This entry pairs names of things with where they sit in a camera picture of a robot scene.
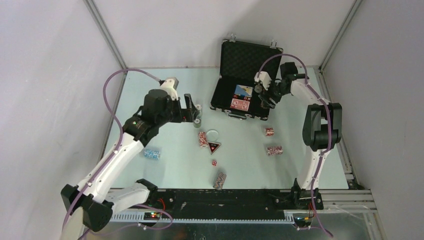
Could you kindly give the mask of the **red white chip stack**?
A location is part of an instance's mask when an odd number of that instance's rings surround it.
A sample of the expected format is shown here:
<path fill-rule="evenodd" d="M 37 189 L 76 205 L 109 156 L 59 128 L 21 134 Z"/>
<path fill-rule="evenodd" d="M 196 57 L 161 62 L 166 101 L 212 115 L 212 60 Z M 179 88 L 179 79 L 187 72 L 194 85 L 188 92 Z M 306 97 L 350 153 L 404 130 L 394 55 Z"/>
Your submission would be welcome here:
<path fill-rule="evenodd" d="M 267 128 L 264 129 L 264 135 L 266 137 L 271 137 L 274 134 L 275 134 L 275 131 L 274 131 L 274 129 L 272 127 L 267 127 Z"/>

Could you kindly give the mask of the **blue white chip stack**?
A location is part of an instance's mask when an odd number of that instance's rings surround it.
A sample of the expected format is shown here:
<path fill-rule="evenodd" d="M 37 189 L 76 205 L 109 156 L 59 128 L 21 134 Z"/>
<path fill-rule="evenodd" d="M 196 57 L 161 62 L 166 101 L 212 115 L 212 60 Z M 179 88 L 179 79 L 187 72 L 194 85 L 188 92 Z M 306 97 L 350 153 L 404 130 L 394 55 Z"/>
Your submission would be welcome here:
<path fill-rule="evenodd" d="M 145 148 L 143 150 L 143 156 L 151 160 L 159 160 L 161 157 L 161 152 L 159 150 Z"/>

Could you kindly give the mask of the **pink white chip stack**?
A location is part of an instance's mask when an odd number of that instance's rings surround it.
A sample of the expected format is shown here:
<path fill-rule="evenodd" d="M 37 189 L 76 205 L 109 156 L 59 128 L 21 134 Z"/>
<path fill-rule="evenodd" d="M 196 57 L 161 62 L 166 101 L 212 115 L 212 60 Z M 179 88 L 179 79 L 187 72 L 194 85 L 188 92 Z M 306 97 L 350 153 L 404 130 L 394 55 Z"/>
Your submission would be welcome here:
<path fill-rule="evenodd" d="M 275 155 L 281 155 L 283 153 L 283 147 L 282 146 L 269 146 L 266 148 L 266 154 L 268 156 L 275 156 Z"/>

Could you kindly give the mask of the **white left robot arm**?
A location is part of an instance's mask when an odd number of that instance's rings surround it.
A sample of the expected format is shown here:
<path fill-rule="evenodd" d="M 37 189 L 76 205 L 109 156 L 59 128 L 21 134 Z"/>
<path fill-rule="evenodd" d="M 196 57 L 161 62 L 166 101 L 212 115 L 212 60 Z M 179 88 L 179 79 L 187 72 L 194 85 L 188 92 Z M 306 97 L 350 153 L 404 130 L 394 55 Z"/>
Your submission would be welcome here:
<path fill-rule="evenodd" d="M 199 114 L 189 93 L 184 94 L 186 108 L 180 99 L 173 100 L 164 90 L 151 90 L 144 104 L 120 124 L 117 142 L 95 168 L 75 186 L 65 185 L 61 197 L 67 213 L 63 221 L 68 223 L 77 210 L 82 211 L 81 224 L 93 232 L 102 230 L 117 214 L 132 206 L 142 204 L 153 208 L 158 202 L 157 186 L 145 179 L 132 186 L 110 192 L 110 189 L 130 161 L 158 135 L 160 127 L 167 123 L 192 123 Z"/>

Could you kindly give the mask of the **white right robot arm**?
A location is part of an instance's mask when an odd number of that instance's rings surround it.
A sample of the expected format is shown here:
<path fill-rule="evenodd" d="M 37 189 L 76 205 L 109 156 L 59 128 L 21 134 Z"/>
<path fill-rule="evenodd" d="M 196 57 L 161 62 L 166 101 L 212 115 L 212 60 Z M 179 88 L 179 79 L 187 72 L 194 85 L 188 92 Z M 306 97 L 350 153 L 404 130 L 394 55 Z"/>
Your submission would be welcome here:
<path fill-rule="evenodd" d="M 342 106 L 321 96 L 311 85 L 306 72 L 299 73 L 294 62 L 280 66 L 281 78 L 272 78 L 260 70 L 254 76 L 255 91 L 265 109 L 274 109 L 286 95 L 296 97 L 306 105 L 302 140 L 306 159 L 295 178 L 291 204 L 304 209 L 316 197 L 319 178 L 328 154 L 342 137 Z"/>

